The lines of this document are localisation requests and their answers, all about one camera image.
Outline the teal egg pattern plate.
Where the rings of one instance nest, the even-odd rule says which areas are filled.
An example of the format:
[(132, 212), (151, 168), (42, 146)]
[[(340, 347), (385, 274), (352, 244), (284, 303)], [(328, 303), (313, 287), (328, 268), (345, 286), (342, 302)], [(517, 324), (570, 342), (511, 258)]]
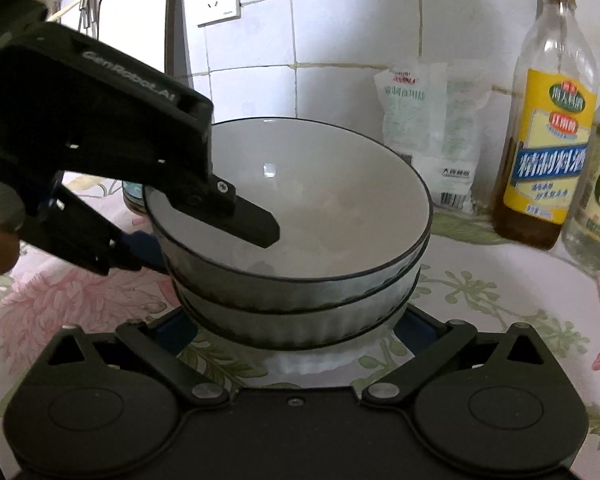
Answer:
[(126, 208), (134, 212), (134, 214), (140, 214), (141, 216), (144, 216), (146, 214), (146, 207), (143, 196), (143, 185), (123, 181), (122, 196)]

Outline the white cutting board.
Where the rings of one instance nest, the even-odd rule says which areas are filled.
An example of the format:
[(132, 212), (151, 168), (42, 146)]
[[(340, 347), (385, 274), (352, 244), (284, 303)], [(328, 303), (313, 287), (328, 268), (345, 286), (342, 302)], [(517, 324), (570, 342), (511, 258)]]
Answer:
[(98, 0), (98, 39), (186, 86), (184, 0)]

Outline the white salt bag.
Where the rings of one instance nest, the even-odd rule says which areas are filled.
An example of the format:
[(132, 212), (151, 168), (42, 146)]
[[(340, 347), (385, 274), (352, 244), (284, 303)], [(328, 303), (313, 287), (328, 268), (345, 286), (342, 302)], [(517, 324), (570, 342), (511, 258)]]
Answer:
[(479, 114), (491, 93), (486, 66), (478, 60), (410, 58), (374, 81), (385, 144), (422, 176), (436, 206), (473, 214)]

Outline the cooking wine bottle yellow label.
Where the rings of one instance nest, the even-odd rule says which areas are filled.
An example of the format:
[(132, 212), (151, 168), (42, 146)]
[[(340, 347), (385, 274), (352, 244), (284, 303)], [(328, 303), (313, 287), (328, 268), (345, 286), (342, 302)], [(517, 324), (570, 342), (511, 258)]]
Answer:
[(494, 231), (550, 249), (576, 192), (600, 86), (576, 0), (539, 0), (515, 66)]

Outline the hanging metal ladle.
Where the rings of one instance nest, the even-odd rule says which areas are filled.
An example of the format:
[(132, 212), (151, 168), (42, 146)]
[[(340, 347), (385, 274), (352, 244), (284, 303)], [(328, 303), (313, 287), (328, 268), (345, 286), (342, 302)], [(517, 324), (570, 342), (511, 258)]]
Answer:
[(99, 32), (99, 0), (80, 0), (78, 8), (78, 31), (97, 39)]

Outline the floral tablecloth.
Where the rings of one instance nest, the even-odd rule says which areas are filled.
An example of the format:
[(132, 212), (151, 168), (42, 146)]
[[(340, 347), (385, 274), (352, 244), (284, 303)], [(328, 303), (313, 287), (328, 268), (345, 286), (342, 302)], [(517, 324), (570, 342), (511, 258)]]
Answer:
[[(600, 273), (580, 270), (561, 249), (507, 243), (482, 217), (434, 216), (411, 304), (439, 321), (459, 318), (483, 332), (531, 325), (580, 394), (590, 430), (574, 469), (600, 479)], [(18, 467), (2, 431), (6, 406), (24, 373), (66, 323), (109, 332), (129, 318), (153, 321), (176, 304), (169, 280), (151, 271), (99, 276), (31, 246), (0, 281), (0, 473)], [(183, 351), (185, 363), (227, 389), (351, 386), (362, 389), (411, 355), (396, 334), (297, 362), (288, 354), (250, 350), (200, 332)]]

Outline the white bowl black rim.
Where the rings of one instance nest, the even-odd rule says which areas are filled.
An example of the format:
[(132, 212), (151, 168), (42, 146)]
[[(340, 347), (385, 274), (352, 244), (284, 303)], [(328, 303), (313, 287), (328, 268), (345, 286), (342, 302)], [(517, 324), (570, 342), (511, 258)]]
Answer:
[(419, 173), (354, 131), (291, 118), (221, 122), (214, 172), (269, 211), (278, 241), (260, 248), (175, 209), (146, 188), (166, 266), (186, 292), (242, 310), (312, 311), (411, 292), (432, 222)]
[(297, 313), (222, 306), (198, 296), (178, 280), (172, 283), (187, 314), (211, 333), (254, 348), (300, 350), (336, 344), (388, 321), (406, 306), (420, 270), (422, 266), (417, 263), (388, 285), (361, 299)]

